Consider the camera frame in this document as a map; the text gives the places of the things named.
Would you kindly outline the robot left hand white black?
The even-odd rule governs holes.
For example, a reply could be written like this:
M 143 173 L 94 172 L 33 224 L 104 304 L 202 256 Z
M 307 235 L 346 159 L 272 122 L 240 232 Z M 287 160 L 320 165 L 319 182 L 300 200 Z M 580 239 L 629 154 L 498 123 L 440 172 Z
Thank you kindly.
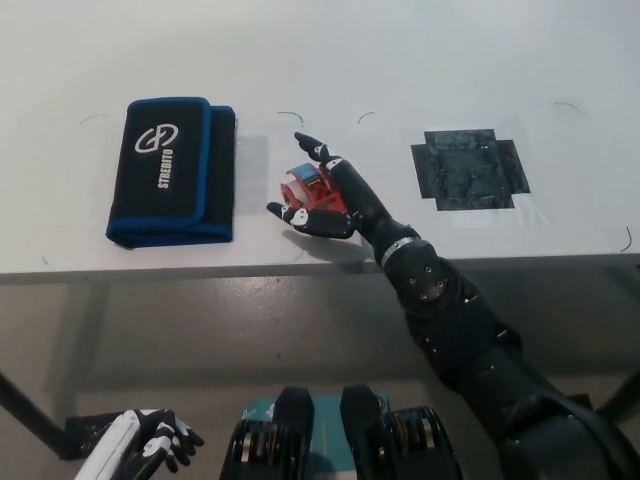
M 203 445 L 171 409 L 129 409 L 110 423 L 76 478 L 150 479 L 161 466 L 176 473 Z

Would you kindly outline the robot right hand white black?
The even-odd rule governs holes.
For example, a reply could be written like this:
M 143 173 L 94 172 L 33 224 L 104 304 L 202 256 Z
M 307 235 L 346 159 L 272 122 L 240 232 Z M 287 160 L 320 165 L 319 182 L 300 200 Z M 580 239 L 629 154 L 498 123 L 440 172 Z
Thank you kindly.
M 341 155 L 307 134 L 296 132 L 298 146 L 318 164 L 321 179 L 337 194 L 343 209 L 332 210 L 287 200 L 270 202 L 267 210 L 295 230 L 320 238 L 348 239 L 359 233 L 379 260 L 389 249 L 417 241 L 418 233 L 394 220 L 374 190 Z

